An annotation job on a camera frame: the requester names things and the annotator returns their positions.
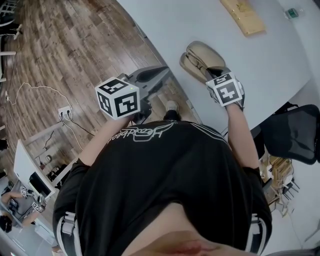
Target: black chair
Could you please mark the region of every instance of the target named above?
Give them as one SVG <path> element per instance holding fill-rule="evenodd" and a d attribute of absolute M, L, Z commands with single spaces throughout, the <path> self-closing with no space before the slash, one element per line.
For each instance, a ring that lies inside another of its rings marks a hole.
<path fill-rule="evenodd" d="M 276 112 L 261 125 L 268 152 L 308 165 L 320 163 L 320 111 L 315 105 Z"/>

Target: white cable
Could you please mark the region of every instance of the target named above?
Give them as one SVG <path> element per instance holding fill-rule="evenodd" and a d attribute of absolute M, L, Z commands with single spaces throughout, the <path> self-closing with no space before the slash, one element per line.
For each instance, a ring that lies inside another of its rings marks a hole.
<path fill-rule="evenodd" d="M 19 88 L 18 92 L 16 93 L 16 97 L 15 97 L 15 101 L 14 101 L 14 103 L 10 100 L 9 95 L 7 95 L 7 96 L 6 96 L 6 99 L 7 99 L 7 100 L 12 104 L 12 106 L 14 106 L 14 105 L 16 105 L 16 104 L 17 104 L 17 99 L 18 99 L 18 95 L 19 95 L 20 89 L 21 89 L 21 88 L 22 88 L 22 86 L 24 86 L 24 85 L 29 85 L 31 89 L 49 88 L 49 89 L 51 89 L 51 90 L 53 90 L 53 91 L 57 92 L 58 94 L 60 94 L 62 97 L 64 97 L 64 98 L 66 99 L 66 102 L 67 102 L 67 103 L 68 103 L 68 105 L 70 106 L 70 109 L 71 109 L 71 119 L 72 119 L 73 114 L 74 114 L 74 109 L 72 108 L 72 106 L 71 106 L 71 104 L 70 104 L 70 102 L 69 102 L 68 98 L 67 98 L 66 96 L 64 96 L 60 91 L 58 91 L 58 90 L 56 90 L 56 89 L 53 89 L 53 88 L 52 88 L 52 87 L 50 87 L 50 86 L 44 86 L 44 85 L 31 86 L 28 82 L 24 82 L 24 83 L 20 86 L 20 88 Z"/>
<path fill-rule="evenodd" d="M 76 140 L 76 142 L 78 142 L 78 145 L 79 145 L 80 149 L 84 150 L 84 149 L 81 147 L 81 145 L 80 145 L 80 143 L 79 143 L 79 141 L 78 141 L 78 139 L 77 139 L 77 137 L 76 137 L 76 134 L 75 134 L 74 130 L 73 130 L 69 125 L 67 125 L 64 121 L 61 120 L 61 122 L 73 132 L 73 135 L 74 135 L 74 137 L 75 137 L 75 140 Z"/>

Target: chair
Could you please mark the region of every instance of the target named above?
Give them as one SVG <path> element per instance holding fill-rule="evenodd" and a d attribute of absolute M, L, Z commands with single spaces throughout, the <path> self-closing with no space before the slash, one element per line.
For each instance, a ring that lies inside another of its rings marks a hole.
<path fill-rule="evenodd" d="M 260 127 L 270 155 L 308 165 L 320 163 L 320 111 L 317 106 L 304 105 L 274 114 Z"/>

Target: backpack strap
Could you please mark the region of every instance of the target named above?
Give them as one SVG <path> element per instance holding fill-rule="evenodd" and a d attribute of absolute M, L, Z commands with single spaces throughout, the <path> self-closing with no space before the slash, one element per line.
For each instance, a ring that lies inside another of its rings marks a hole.
<path fill-rule="evenodd" d="M 57 242 L 66 256 L 82 256 L 76 214 L 67 211 L 56 228 Z"/>

